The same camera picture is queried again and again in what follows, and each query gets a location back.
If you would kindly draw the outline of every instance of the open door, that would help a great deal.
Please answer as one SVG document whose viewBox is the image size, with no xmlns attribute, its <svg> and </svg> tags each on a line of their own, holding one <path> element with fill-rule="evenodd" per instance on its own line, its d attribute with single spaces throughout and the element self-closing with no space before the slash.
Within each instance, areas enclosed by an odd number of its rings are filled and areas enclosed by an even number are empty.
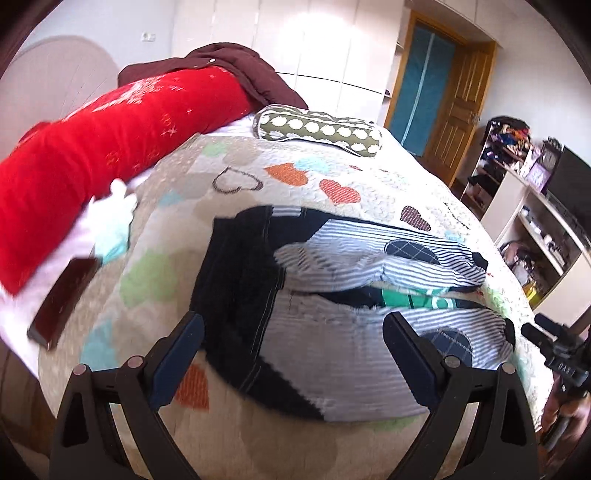
<svg viewBox="0 0 591 480">
<path fill-rule="evenodd" d="M 448 187 L 480 121 L 495 64 L 496 43 L 475 43 L 456 50 L 437 121 L 423 164 Z"/>
</svg>

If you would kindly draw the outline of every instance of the tv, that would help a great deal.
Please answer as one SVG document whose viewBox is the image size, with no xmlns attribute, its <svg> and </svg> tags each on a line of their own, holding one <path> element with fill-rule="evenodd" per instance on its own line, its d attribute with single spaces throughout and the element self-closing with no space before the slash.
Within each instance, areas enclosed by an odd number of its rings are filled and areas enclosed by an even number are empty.
<svg viewBox="0 0 591 480">
<path fill-rule="evenodd" d="M 591 236 L 591 167 L 572 150 L 562 150 L 545 192 L 551 202 L 558 200 Z"/>
</svg>

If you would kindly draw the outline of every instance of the blue curtain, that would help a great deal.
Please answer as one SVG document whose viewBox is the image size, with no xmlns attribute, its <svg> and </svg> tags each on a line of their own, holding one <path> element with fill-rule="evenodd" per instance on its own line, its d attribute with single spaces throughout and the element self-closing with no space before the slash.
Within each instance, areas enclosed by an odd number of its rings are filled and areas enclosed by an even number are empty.
<svg viewBox="0 0 591 480">
<path fill-rule="evenodd" d="M 402 87 L 388 130 L 410 153 L 425 152 L 452 68 L 456 45 L 415 27 Z"/>
</svg>

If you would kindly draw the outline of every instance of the quilted bedspread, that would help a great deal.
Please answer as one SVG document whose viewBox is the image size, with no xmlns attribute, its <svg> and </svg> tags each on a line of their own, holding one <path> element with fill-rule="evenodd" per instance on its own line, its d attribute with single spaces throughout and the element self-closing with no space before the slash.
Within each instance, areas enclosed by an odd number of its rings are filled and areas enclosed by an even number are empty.
<svg viewBox="0 0 591 480">
<path fill-rule="evenodd" d="M 214 217 L 275 204 L 416 228 L 480 252 L 489 262 L 484 285 L 455 296 L 483 303 L 515 324 L 512 361 L 538 422 L 552 375 L 518 333 L 533 313 L 517 279 L 469 210 L 388 131 L 382 134 L 382 150 L 373 159 L 301 141 L 208 135 L 163 159 L 138 191 L 130 251 L 99 271 L 57 349 L 40 356 L 41 385 L 53 412 L 77 363 L 118 367 L 170 333 L 188 308 Z M 474 413 L 469 406 L 440 475 L 457 464 Z M 197 473 L 220 480 L 385 479 L 427 417 L 348 424 L 284 417 L 226 385 L 202 352 L 160 414 Z M 121 409 L 115 407 L 114 415 L 132 465 L 148 476 Z"/>
</svg>

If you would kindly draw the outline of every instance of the pillow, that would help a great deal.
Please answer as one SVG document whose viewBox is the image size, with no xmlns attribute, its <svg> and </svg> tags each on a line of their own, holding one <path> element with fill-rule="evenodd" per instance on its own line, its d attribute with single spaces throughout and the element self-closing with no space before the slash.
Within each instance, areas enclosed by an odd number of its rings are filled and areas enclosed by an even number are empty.
<svg viewBox="0 0 591 480">
<path fill-rule="evenodd" d="M 93 196 L 252 111 L 218 67 L 139 80 L 25 136 L 0 163 L 0 291 L 15 295 Z"/>
<path fill-rule="evenodd" d="M 269 105 L 255 115 L 255 136 L 272 142 L 308 140 L 336 145 L 359 157 L 375 157 L 382 134 L 375 125 L 356 118 L 337 118 L 294 106 Z"/>
</svg>

